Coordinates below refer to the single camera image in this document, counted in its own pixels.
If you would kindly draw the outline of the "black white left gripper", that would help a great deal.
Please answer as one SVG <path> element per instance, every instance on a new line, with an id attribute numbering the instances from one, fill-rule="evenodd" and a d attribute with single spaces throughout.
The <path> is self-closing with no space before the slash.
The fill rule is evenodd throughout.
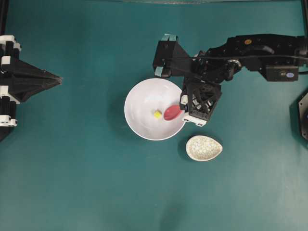
<path id="1" fill-rule="evenodd" d="M 16 107 L 31 96 L 60 85 L 62 78 L 18 58 L 21 46 L 13 35 L 0 37 L 0 140 L 17 126 Z M 13 74 L 47 80 L 12 80 Z"/>

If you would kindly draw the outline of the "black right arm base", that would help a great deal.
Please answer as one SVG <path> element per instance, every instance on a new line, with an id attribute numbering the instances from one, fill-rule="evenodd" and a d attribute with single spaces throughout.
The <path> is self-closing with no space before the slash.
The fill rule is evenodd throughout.
<path id="1" fill-rule="evenodd" d="M 302 91 L 289 107 L 292 136 L 308 145 L 308 89 Z"/>

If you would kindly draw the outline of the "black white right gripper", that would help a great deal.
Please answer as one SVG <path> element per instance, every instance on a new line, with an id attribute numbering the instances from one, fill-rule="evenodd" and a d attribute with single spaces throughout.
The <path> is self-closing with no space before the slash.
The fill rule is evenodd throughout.
<path id="1" fill-rule="evenodd" d="M 210 120 L 221 97 L 221 85 L 202 80 L 184 79 L 180 95 L 182 121 L 204 126 Z"/>

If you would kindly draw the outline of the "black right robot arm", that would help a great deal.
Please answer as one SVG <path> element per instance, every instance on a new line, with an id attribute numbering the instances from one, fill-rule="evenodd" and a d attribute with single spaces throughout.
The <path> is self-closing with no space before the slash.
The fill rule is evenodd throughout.
<path id="1" fill-rule="evenodd" d="M 308 39 L 275 34 L 235 36 L 219 47 L 182 59 L 190 71 L 180 99 L 183 121 L 202 127 L 222 96 L 222 83 L 233 80 L 244 67 L 268 82 L 296 81 L 299 68 L 308 64 Z"/>

